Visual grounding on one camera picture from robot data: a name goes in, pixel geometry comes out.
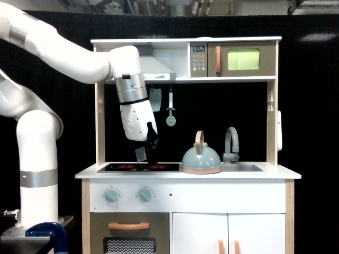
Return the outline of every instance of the stovetop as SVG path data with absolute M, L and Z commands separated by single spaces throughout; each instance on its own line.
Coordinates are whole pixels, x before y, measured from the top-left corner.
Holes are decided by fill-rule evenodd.
M 149 165 L 148 163 L 110 163 L 104 168 L 98 170 L 98 173 L 179 173 L 181 171 L 180 163 L 157 163 Z

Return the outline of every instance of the gray faucet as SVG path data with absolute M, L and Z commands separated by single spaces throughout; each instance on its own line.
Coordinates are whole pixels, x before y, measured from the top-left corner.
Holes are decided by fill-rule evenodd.
M 222 155 L 222 159 L 225 163 L 230 161 L 238 161 L 239 155 L 239 138 L 238 133 L 234 127 L 228 128 L 225 138 L 225 153 Z

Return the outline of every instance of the ceiling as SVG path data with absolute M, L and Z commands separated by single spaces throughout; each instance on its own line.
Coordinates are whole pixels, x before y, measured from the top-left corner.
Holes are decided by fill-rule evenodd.
M 247 16 L 339 13 L 339 1 L 321 0 L 2 0 L 2 2 L 21 10 L 111 15 Z

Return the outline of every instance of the range hood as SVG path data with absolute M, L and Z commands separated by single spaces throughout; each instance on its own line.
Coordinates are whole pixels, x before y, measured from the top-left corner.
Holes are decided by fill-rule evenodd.
M 175 80 L 176 73 L 153 57 L 152 45 L 135 45 L 139 50 L 145 81 Z

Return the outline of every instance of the zigzag pattern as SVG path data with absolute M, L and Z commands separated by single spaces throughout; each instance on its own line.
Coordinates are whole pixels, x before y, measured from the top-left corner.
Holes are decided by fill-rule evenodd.
M 155 241 L 147 240 L 108 240 L 109 254 L 154 254 Z

